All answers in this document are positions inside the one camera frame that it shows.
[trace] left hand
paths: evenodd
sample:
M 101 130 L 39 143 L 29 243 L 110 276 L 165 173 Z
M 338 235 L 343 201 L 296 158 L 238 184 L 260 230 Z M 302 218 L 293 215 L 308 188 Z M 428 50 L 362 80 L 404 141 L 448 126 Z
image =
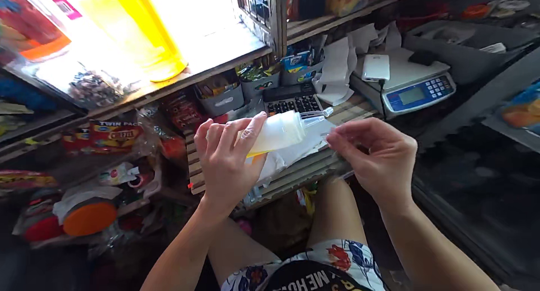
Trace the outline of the left hand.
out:
M 253 118 L 229 121 L 225 125 L 208 119 L 197 130 L 193 140 L 206 185 L 201 205 L 213 216 L 226 218 L 259 179 L 266 154 L 253 157 L 251 164 L 246 163 L 246 156 L 266 118 L 266 113 L 261 112 Z

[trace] floral fabric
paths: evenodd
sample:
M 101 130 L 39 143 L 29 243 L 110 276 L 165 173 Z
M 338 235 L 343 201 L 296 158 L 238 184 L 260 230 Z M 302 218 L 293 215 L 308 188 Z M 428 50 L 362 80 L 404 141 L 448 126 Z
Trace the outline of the floral fabric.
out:
M 301 260 L 315 261 L 340 269 L 366 290 L 384 291 L 382 281 L 379 279 L 379 269 L 368 246 L 352 240 L 339 239 L 318 243 L 308 248 L 307 252 L 284 261 L 276 260 L 242 268 L 227 278 L 221 286 L 221 291 L 264 290 L 268 279 L 277 269 Z M 294 285 L 290 289 L 297 291 Z

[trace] white power bank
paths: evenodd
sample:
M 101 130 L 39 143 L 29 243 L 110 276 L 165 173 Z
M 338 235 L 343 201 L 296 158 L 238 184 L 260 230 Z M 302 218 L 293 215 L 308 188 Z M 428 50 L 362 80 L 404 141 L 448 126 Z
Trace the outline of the white power bank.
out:
M 378 82 L 390 80 L 390 57 L 388 55 L 368 54 L 364 57 L 362 80 Z

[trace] calculator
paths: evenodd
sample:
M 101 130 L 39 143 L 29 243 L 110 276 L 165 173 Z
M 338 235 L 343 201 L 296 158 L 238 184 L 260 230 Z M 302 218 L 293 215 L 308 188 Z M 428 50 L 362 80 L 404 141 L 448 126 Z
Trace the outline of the calculator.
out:
M 289 110 L 300 114 L 322 110 L 321 102 L 311 82 L 266 89 L 262 91 L 262 100 L 268 116 Z

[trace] forearm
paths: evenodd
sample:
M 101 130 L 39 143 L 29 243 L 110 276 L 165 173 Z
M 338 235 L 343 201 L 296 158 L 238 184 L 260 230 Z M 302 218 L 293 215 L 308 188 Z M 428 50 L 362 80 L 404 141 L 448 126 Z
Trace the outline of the forearm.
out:
M 413 285 L 421 290 L 498 290 L 496 284 L 450 242 L 418 206 L 381 211 L 384 225 Z
M 214 237 L 215 227 L 226 216 L 208 216 L 201 203 L 182 231 L 159 257 L 141 291 L 192 291 Z

